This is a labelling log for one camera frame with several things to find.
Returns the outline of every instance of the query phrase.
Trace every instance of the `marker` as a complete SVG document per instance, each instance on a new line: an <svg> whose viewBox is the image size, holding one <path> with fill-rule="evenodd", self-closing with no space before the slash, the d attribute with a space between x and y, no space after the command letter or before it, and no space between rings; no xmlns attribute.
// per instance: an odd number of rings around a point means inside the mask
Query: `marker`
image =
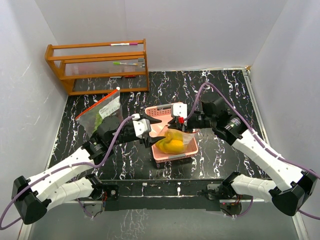
<svg viewBox="0 0 320 240"><path fill-rule="evenodd" d="M131 45L138 45L137 42L128 42L128 43L113 43L110 46L131 46Z"/></svg>
<svg viewBox="0 0 320 240"><path fill-rule="evenodd" d="M115 65L134 65L134 66L138 66L138 63L125 63L125 62L118 62L118 61L114 61L113 64L115 64Z"/></svg>

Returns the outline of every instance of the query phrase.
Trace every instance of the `pink marker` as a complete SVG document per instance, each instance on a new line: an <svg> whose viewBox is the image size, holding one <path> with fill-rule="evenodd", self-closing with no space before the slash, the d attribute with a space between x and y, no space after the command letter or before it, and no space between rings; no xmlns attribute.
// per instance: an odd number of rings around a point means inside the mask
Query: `pink marker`
<svg viewBox="0 0 320 240"><path fill-rule="evenodd" d="M131 46L131 45L138 45L137 42L128 42L128 43L113 43L113 44L110 44L110 46Z"/></svg>

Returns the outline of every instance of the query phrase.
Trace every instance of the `brown wooden frame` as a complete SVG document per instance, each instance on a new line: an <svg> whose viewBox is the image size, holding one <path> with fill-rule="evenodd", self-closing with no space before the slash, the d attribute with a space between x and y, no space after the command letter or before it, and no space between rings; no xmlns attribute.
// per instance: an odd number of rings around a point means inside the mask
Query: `brown wooden frame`
<svg viewBox="0 0 320 240"><path fill-rule="evenodd" d="M54 50L57 50L57 49L106 47L106 46L111 46L111 44L120 44L120 43L143 44L143 51L53 56ZM114 89L105 89L105 90L73 91L76 79L106 78L106 77L128 76L128 75L145 75L146 87L122 88L120 90L121 92L149 91L149 75L148 75L148 64L147 64L146 39L132 40L132 41L112 41L112 42L101 42L101 43L70 44L70 45L51 45L51 44L49 44L46 51L45 51L44 58L45 58L45 61L50 66L53 73L57 76L57 78L59 78L59 80L61 81L62 85L64 86L66 92L70 96L72 96L72 95L86 95L86 94L107 94L107 93L111 93L114 90ZM133 60L133 59L142 59L142 58L144 59L145 71L95 73L95 74L82 74L82 75L66 76L66 64ZM60 61L59 67L56 66L55 61Z"/></svg>

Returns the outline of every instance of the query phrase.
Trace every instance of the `white wall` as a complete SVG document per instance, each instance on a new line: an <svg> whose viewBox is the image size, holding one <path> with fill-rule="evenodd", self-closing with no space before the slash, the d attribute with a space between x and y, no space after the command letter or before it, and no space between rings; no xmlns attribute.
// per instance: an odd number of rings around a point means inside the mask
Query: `white wall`
<svg viewBox="0 0 320 240"><path fill-rule="evenodd" d="M320 173L320 1L290 0L252 66L252 84L270 143ZM320 216L320 182L301 208ZM310 239L320 221L304 217Z"/></svg>
<svg viewBox="0 0 320 240"><path fill-rule="evenodd" d="M287 0L35 0L59 44L146 38L149 70L252 65Z"/></svg>
<svg viewBox="0 0 320 240"><path fill-rule="evenodd" d="M67 96L44 59L57 44L34 0L0 0L0 213L15 178L43 171ZM19 217L15 207L3 226ZM17 239L22 221L0 231Z"/></svg>

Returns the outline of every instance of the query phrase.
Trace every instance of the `red button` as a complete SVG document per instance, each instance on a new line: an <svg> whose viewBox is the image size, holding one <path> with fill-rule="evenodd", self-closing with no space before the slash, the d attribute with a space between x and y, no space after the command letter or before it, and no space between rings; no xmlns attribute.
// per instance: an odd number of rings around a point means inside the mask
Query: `red button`
<svg viewBox="0 0 320 240"><path fill-rule="evenodd" d="M182 116L180 116L178 118L178 121L179 121L180 124L183 124L185 122L185 119Z"/></svg>

